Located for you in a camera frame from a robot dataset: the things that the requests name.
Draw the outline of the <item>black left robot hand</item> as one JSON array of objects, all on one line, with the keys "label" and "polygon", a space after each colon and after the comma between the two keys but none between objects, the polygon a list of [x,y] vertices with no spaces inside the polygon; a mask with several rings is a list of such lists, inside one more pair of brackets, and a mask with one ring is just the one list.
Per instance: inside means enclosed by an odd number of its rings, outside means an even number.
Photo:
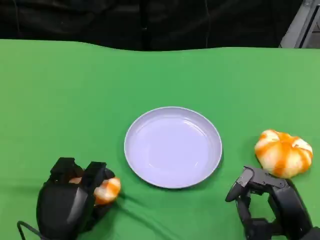
[{"label": "black left robot hand", "polygon": [[94,193],[115,176],[105,162],[83,169],[73,157],[60,157],[39,191],[36,220],[42,240],[75,240],[91,231],[112,207]]}]

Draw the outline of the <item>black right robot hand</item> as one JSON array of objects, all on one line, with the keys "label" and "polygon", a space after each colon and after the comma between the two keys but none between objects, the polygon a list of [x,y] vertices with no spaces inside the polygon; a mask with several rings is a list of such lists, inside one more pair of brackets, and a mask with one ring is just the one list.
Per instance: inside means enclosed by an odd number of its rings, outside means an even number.
[{"label": "black right robot hand", "polygon": [[[250,213],[251,195],[267,193],[268,204],[275,219],[253,218]],[[236,202],[237,212],[248,240],[270,240],[285,236],[288,240],[319,239],[308,210],[290,179],[279,178],[262,168],[244,166],[242,174],[232,185],[226,202]]]}]

